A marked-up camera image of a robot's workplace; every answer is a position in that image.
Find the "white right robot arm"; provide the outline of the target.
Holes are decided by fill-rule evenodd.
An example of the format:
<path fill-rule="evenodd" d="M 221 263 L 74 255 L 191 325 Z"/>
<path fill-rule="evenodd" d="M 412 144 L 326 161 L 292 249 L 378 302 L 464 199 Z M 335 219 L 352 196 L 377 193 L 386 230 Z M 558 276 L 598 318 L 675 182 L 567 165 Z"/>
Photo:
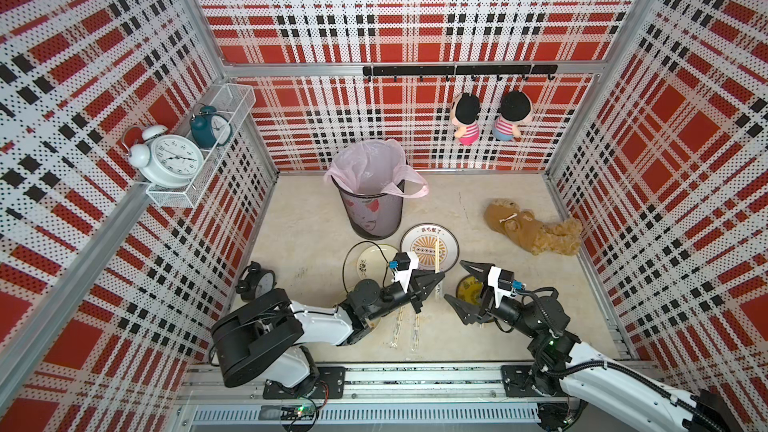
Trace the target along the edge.
<path fill-rule="evenodd" d="M 625 366 L 568 331 L 569 315 L 554 287 L 529 289 L 513 272 L 490 263 L 462 261 L 482 286 L 471 304 L 446 301 L 465 325 L 506 324 L 529 338 L 531 387 L 543 396 L 563 393 L 613 416 L 638 431 L 738 431 L 725 401 L 654 380 Z"/>

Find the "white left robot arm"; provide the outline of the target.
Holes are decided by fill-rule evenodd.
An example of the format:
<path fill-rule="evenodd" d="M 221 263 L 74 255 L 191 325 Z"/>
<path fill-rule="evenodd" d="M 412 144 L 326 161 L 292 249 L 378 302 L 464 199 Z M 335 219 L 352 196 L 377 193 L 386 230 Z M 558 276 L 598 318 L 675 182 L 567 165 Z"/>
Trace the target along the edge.
<path fill-rule="evenodd" d="M 285 290 L 274 288 L 214 324 L 212 350 L 224 386 L 263 379 L 293 396 L 307 395 L 321 381 L 309 344 L 354 345 L 391 313 L 405 306 L 420 312 L 444 277 L 414 270 L 407 285 L 396 281 L 387 287 L 364 279 L 331 308 L 292 301 Z"/>

